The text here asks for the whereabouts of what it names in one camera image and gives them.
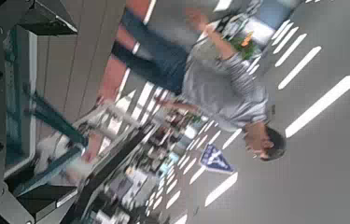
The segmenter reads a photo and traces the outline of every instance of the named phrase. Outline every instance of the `gray t-shirt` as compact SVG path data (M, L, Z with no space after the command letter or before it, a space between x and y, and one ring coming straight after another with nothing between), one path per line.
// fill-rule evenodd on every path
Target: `gray t-shirt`
M268 93L246 72L250 62L235 54L228 60L189 56L182 97L214 119L224 131L266 120Z

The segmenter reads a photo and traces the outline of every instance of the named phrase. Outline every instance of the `jeans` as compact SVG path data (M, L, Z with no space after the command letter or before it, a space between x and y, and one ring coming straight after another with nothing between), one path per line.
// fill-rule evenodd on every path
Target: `jeans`
M124 11L121 23L141 47L150 53L152 60L134 55L118 41L114 43L112 53L138 76L176 95L180 94L189 54L180 46L149 30L128 8Z

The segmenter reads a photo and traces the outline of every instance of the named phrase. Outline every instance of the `white ceiling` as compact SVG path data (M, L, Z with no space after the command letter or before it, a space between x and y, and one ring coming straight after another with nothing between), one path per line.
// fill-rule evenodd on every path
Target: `white ceiling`
M273 126L281 131L350 75L350 1L302 4L291 19L300 29L280 53L273 56L273 48L261 60L265 67L270 66L262 81L274 96ZM304 41L283 65L275 68L278 58L304 33L308 34ZM279 82L316 46L322 47L319 54L278 91ZM211 138L216 132L212 127L201 137L208 134ZM230 136L223 132L215 144L222 147ZM253 160L245 153L242 136L224 154L239 173L237 183L203 207L207 195L228 176L205 172L190 187L189 180L198 165L186 175L176 168L176 178L180 177L172 194L181 189L181 196L169 211L163 210L165 215L170 214L175 221L188 212L188 224L350 223L350 91L288 139L284 158L272 162ZM198 157L200 152L194 149L190 155Z

